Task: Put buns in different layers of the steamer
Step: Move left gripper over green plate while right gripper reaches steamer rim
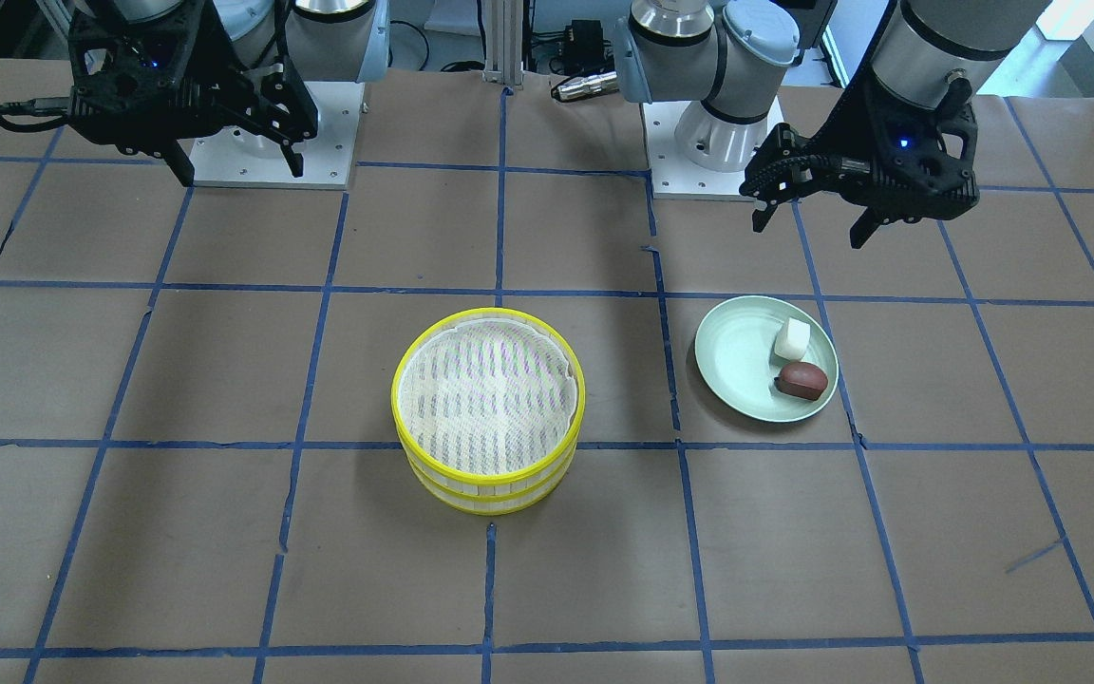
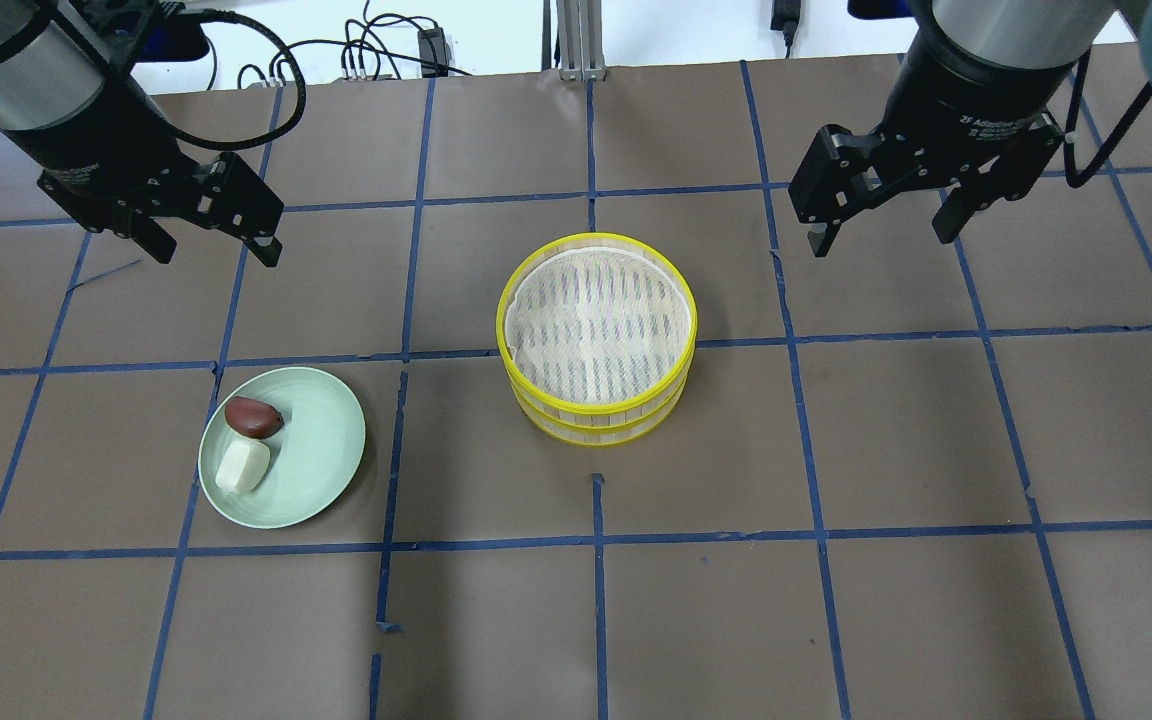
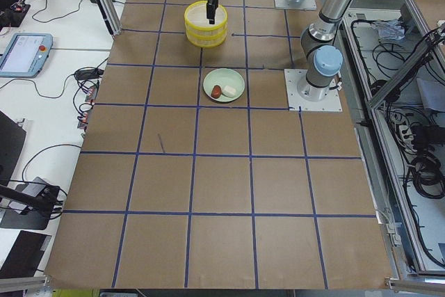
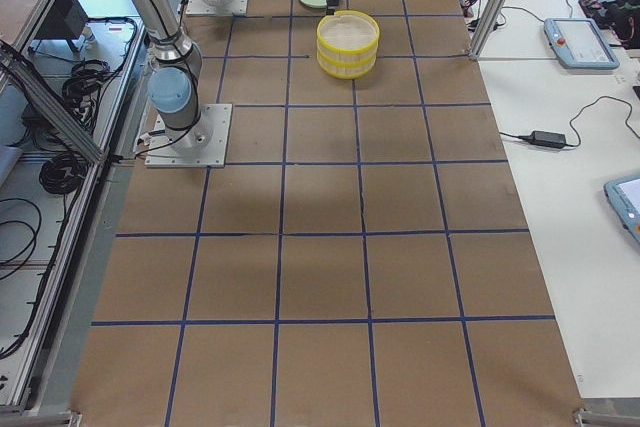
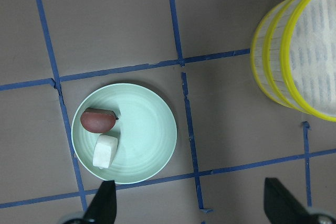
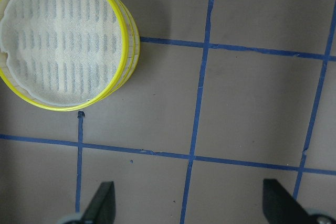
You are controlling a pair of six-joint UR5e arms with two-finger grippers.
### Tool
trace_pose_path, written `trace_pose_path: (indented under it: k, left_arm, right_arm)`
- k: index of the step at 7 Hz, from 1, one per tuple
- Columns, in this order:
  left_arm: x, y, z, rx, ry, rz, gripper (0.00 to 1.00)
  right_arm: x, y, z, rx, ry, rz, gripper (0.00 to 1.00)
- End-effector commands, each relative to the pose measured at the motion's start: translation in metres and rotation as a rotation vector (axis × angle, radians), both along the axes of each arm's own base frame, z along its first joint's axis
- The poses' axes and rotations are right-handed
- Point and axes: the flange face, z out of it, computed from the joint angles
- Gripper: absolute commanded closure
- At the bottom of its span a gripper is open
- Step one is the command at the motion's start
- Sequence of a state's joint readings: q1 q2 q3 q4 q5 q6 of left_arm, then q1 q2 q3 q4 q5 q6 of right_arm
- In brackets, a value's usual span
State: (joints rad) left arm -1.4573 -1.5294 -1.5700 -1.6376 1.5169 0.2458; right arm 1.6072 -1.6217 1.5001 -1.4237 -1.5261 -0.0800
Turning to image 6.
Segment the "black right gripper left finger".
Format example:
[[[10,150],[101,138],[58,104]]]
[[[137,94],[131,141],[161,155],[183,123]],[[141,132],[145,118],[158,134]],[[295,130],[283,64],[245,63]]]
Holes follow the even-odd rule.
[[[100,184],[80,223],[114,223],[115,221],[115,188],[114,182]]]

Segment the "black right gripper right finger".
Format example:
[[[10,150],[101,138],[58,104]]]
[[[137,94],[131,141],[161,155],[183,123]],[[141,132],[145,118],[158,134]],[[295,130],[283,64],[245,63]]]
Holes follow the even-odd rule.
[[[262,190],[263,214],[268,223],[318,223],[276,179],[264,179]]]

